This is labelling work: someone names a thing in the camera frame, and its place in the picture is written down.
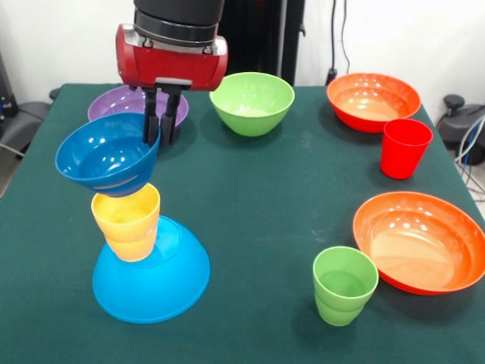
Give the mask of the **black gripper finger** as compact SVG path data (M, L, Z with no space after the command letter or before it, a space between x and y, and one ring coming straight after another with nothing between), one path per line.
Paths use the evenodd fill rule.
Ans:
M161 145L170 145L173 139L172 134L182 89L163 89L162 91L167 95L167 105L164 114L161 116Z
M159 118L156 114L157 106L157 89L144 89L145 93L145 121L143 142L149 146L154 146L160 133Z

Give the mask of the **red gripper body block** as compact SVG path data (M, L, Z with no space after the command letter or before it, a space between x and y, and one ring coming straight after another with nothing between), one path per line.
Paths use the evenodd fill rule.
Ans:
M142 36L131 24L118 26L115 48L123 83L141 88L172 84L213 91L224 78L229 55L222 36L206 47L186 47Z

